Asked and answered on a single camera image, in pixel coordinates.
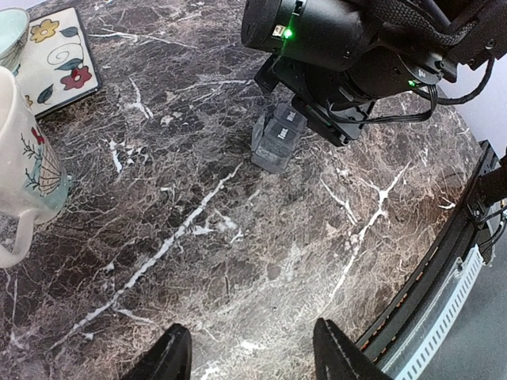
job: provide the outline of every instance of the yellow flower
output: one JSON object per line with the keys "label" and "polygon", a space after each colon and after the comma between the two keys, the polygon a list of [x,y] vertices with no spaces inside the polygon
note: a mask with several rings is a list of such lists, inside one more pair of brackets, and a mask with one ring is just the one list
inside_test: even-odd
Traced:
{"label": "yellow flower", "polygon": [[35,25],[32,27],[30,31],[32,33],[32,37],[30,37],[31,41],[35,41],[36,44],[44,41],[47,38],[53,37],[56,34],[56,28],[58,28],[60,23],[58,21],[51,21],[50,19],[46,19],[40,23],[40,25]]}

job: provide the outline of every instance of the dark marble surface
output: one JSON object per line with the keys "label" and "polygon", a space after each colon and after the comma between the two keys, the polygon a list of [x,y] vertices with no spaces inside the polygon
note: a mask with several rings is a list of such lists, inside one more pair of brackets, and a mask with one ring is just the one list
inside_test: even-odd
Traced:
{"label": "dark marble surface", "polygon": [[243,2],[32,9],[78,7],[104,88],[41,122],[73,188],[0,272],[0,378],[118,378],[174,322],[195,379],[312,378],[316,318],[357,338],[430,246],[479,154],[456,111],[344,150],[308,132],[285,174],[263,172],[251,126],[288,95],[251,81],[265,55],[239,42]]}

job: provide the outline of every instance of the screw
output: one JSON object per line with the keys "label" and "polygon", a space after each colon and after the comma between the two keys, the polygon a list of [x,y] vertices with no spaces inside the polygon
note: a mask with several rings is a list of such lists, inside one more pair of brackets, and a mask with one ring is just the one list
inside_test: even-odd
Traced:
{"label": "screw", "polygon": [[486,49],[491,50],[492,48],[494,48],[494,44],[495,44],[495,41],[493,39],[489,40],[486,45]]}

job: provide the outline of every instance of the ceramic mug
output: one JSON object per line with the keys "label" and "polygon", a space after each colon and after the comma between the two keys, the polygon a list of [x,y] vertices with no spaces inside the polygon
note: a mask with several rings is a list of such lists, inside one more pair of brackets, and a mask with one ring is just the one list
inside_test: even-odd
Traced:
{"label": "ceramic mug", "polygon": [[34,223],[45,223],[59,213],[68,188],[65,169],[13,74],[0,67],[0,213],[19,218],[12,252],[0,245],[0,268],[26,257]]}
{"label": "ceramic mug", "polygon": [[19,67],[29,38],[29,13],[20,8],[0,10],[0,66],[11,71]]}

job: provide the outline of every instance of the red flower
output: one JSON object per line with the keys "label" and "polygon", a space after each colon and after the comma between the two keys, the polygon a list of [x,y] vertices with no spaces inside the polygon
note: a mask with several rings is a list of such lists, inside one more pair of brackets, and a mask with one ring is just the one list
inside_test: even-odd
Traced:
{"label": "red flower", "polygon": [[65,85],[65,91],[69,89],[80,89],[85,83],[87,83],[92,78],[92,74],[90,74],[88,70],[88,66],[84,66],[82,69],[73,69],[71,75],[63,77],[60,79],[60,83]]}

